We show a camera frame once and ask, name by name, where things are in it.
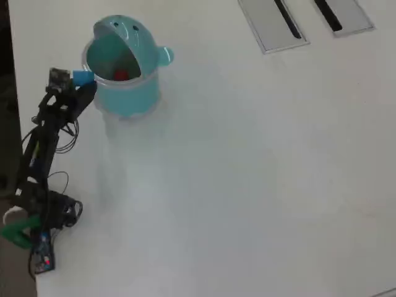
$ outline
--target green clip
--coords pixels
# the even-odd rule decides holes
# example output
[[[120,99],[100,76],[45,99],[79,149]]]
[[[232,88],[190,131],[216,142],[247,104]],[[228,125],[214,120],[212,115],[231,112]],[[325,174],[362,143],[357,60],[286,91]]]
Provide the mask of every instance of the green clip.
[[[37,228],[41,225],[40,216],[34,215],[25,220],[21,220],[15,223],[11,223],[6,225],[1,231],[0,234],[2,237],[6,238],[8,241],[14,243],[16,246],[22,249],[31,249],[32,242],[24,233],[24,229],[26,228]]]

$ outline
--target blue block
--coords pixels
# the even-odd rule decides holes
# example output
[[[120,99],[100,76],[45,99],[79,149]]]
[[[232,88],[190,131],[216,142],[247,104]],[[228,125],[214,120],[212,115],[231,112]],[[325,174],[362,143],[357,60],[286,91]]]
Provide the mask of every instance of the blue block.
[[[89,82],[93,82],[95,75],[92,71],[74,70],[73,83],[77,87],[81,87]]]

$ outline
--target container handle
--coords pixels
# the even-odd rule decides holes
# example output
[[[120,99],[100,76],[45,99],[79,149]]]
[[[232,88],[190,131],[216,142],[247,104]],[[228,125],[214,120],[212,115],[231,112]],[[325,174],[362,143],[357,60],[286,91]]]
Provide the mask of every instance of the container handle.
[[[160,66],[167,66],[173,62],[174,53],[172,49],[166,46],[159,46],[158,52],[160,54]]]

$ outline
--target metal bracket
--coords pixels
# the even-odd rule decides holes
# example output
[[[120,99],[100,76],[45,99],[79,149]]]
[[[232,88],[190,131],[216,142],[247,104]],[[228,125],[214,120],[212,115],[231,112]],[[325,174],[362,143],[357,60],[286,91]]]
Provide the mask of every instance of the metal bracket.
[[[309,44],[283,0],[238,0],[265,53]]]
[[[314,0],[335,37],[375,28],[355,0]]]

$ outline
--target white table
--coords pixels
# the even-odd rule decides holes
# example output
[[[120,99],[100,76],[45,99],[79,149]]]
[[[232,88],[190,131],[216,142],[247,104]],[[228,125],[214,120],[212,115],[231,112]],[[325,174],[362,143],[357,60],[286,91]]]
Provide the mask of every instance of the white table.
[[[99,18],[131,15],[176,55],[152,114],[92,105],[56,156],[85,208],[39,297],[396,286],[396,2],[359,2],[377,30],[333,39],[312,2],[288,1],[311,44],[264,56],[236,0],[10,0],[22,134],[48,69],[80,69]]]

